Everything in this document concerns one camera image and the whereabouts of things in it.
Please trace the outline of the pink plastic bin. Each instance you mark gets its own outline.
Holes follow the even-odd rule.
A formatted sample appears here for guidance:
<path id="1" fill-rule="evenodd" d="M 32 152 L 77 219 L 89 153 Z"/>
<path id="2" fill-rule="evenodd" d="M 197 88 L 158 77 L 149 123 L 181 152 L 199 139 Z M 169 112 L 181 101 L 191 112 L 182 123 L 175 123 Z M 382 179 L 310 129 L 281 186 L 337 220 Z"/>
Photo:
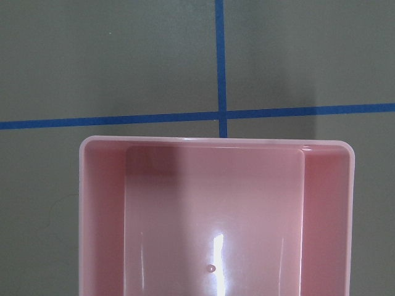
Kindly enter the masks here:
<path id="1" fill-rule="evenodd" d="M 91 136 L 80 295 L 348 295 L 342 141 Z"/>

